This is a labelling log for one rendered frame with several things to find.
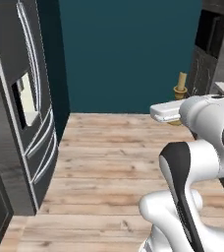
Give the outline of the dark tall cabinet unit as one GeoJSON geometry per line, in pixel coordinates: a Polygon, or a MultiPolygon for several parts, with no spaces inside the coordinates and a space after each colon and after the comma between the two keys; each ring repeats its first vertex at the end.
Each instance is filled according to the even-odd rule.
{"type": "Polygon", "coordinates": [[[224,95],[224,0],[202,0],[187,96],[224,95]]]}

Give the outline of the dark grey fridge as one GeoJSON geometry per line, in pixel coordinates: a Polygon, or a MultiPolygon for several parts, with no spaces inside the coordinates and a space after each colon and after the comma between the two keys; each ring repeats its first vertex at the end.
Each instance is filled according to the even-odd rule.
{"type": "Polygon", "coordinates": [[[0,172],[17,216],[34,216],[58,157],[36,0],[0,0],[0,172]]]}

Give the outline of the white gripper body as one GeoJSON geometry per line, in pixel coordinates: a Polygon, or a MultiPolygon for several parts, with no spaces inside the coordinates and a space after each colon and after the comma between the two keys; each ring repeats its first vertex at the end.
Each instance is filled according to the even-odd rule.
{"type": "Polygon", "coordinates": [[[150,109],[150,117],[157,122],[172,122],[180,119],[179,109],[183,99],[153,104],[150,109]]]}

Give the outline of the beige candle in gold holder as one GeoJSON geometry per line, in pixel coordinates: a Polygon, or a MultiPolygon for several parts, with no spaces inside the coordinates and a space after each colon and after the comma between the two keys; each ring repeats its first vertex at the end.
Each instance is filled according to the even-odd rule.
{"type": "Polygon", "coordinates": [[[179,73],[178,84],[173,88],[175,92],[175,100],[181,100],[184,98],[185,93],[188,91],[186,88],[187,74],[184,72],[179,73]]]}

